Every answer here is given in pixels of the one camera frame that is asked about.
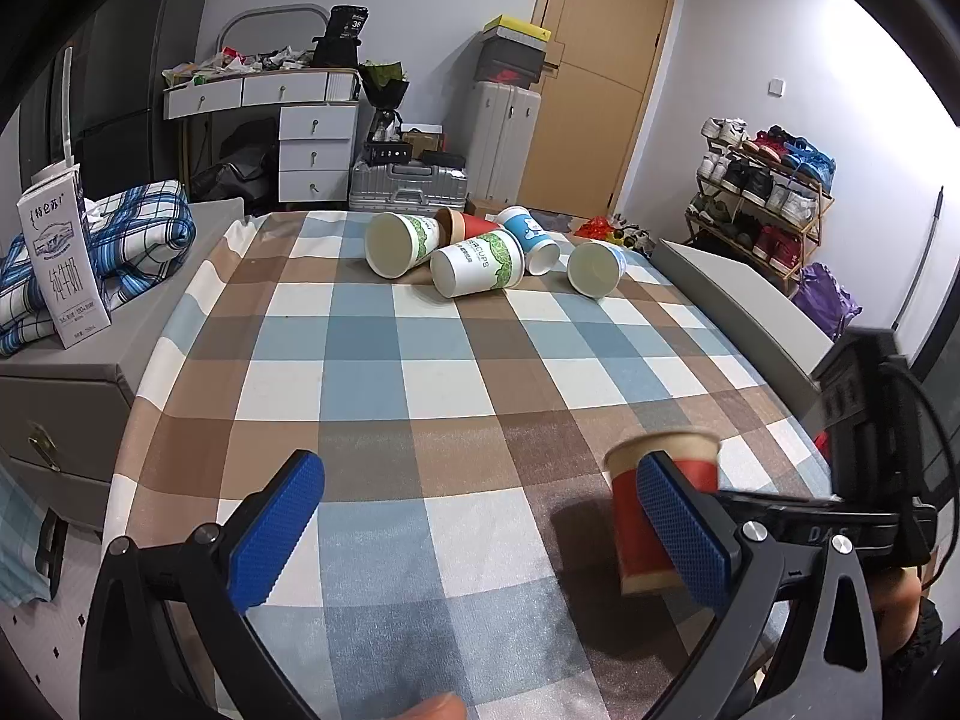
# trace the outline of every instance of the wooden door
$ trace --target wooden door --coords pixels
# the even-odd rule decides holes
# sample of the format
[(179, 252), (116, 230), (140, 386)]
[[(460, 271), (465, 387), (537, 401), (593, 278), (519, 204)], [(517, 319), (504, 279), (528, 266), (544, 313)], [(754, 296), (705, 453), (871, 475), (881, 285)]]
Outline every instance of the wooden door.
[(520, 202), (594, 217), (623, 182), (673, 0), (539, 0), (552, 34)]

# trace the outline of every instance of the drawer knob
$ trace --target drawer knob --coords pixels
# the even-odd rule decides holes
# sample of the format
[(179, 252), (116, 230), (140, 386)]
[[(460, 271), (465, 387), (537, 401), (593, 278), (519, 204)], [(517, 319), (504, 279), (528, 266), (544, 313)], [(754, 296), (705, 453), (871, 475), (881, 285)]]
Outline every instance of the drawer knob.
[(27, 443), (37, 452), (37, 455), (40, 455), (40, 459), (44, 461), (51, 471), (56, 473), (61, 473), (61, 467), (56, 464), (54, 457), (56, 456), (56, 445), (47, 435), (45, 429), (37, 425), (37, 423), (30, 423), (31, 433), (30, 436), (27, 436)]

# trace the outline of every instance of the white paper cup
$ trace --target white paper cup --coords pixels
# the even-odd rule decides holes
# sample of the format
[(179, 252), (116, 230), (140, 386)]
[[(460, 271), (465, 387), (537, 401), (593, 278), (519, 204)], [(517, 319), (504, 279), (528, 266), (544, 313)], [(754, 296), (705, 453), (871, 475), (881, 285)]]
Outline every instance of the white paper cup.
[(378, 214), (367, 224), (364, 252), (373, 272), (400, 278), (427, 261), (440, 245), (440, 223), (435, 218), (406, 214)]
[(606, 298), (620, 283), (627, 258), (620, 247), (606, 241), (587, 241), (566, 261), (566, 277), (581, 295)]
[(433, 252), (430, 274), (444, 298), (505, 289), (522, 278), (523, 250), (506, 230), (491, 230)]
[(494, 221), (510, 230), (520, 242), (528, 274), (542, 276), (557, 264), (560, 245), (544, 232), (526, 208), (512, 205), (497, 214)]

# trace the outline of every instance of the blue gripper pad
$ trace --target blue gripper pad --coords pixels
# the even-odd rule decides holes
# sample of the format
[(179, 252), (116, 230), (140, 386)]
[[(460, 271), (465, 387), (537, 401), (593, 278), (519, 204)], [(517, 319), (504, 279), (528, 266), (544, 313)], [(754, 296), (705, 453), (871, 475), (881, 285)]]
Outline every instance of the blue gripper pad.
[(238, 613), (267, 600), (320, 498), (323, 462), (304, 452), (230, 554), (227, 592)]
[(637, 465), (637, 499), (693, 600), (723, 614), (730, 603), (730, 559), (652, 454)]

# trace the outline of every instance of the shoe rack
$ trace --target shoe rack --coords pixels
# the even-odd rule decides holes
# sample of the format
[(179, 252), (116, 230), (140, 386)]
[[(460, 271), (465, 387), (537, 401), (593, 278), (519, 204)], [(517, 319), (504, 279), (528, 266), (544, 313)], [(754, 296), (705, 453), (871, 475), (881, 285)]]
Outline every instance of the shoe rack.
[(800, 241), (803, 243), (803, 245), (800, 247), (800, 261), (798, 262), (797, 266), (795, 266), (795, 268), (792, 269), (792, 271), (789, 271), (787, 274), (782, 274), (771, 263), (761, 259), (760, 257), (757, 257), (752, 250), (747, 250), (747, 248), (742, 247), (742, 245), (739, 245), (738, 242), (725, 235), (718, 227), (704, 221), (699, 217), (699, 215), (690, 213), (690, 211), (685, 212), (686, 227), (690, 231), (690, 239), (688, 242), (693, 240), (697, 230), (706, 231), (710, 235), (722, 240), (725, 244), (729, 245), (733, 250), (737, 251), (749, 262), (757, 266), (762, 274), (766, 275), (771, 281), (773, 281), (774, 284), (776, 284), (785, 295), (790, 295), (793, 293), (796, 285), (800, 283), (800, 269), (810, 262), (813, 252), (815, 252), (823, 243), (824, 214), (827, 213), (827, 210), (829, 210), (830, 206), (833, 205), (833, 197), (823, 190), (820, 182), (815, 178), (810, 178), (807, 175), (795, 172), (795, 170), (791, 170), (789, 167), (784, 167), (784, 165), (781, 165), (779, 162), (774, 162), (773, 160), (767, 159), (761, 154), (755, 154), (752, 153), (752, 151), (746, 151), (743, 148), (730, 146), (728, 143), (718, 140), (717, 138), (707, 138), (707, 143), (709, 144), (711, 151), (717, 151), (718, 146), (722, 151), (728, 151), (726, 156), (741, 157), (757, 167), (768, 167), (770, 172), (781, 175), (789, 179), (790, 182), (799, 184), (805, 189), (813, 190), (814, 194), (816, 194), (817, 212), (806, 225), (800, 227), (792, 223), (792, 221), (790, 221), (788, 218), (784, 218), (779, 213), (771, 211), (765, 206), (757, 205), (755, 202), (746, 199), (744, 196), (742, 196), (742, 194), (735, 194), (729, 189), (720, 186), (720, 184), (710, 181), (708, 178), (703, 178), (701, 175), (696, 175), (699, 193), (703, 199), (712, 200), (716, 199), (722, 194), (726, 194), (727, 196), (736, 200), (736, 203), (733, 204), (733, 208), (731, 209), (731, 220), (736, 221), (737, 214), (739, 214), (741, 210), (746, 209), (753, 214), (756, 214), (757, 218), (760, 220), (766, 221), (766, 223), (774, 224), (777, 227), (780, 227), (781, 229), (800, 237)]

